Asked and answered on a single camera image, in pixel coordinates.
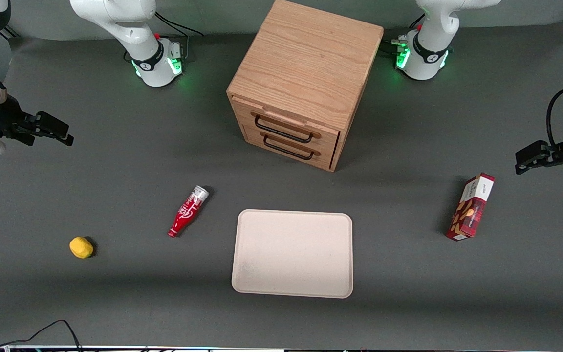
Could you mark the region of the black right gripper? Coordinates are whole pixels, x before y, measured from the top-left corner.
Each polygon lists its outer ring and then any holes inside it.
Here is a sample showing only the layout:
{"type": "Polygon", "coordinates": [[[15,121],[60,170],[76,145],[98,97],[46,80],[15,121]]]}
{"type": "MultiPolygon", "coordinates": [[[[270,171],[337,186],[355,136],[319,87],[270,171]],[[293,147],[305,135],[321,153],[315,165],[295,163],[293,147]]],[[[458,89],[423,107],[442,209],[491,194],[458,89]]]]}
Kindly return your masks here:
{"type": "MultiPolygon", "coordinates": [[[[35,131],[38,136],[58,140],[71,147],[74,136],[68,133],[69,125],[44,111],[39,111],[35,119],[35,131]]],[[[0,104],[0,138],[11,138],[27,146],[33,146],[35,137],[24,127],[30,125],[31,114],[22,111],[18,101],[9,96],[0,104]]]]}

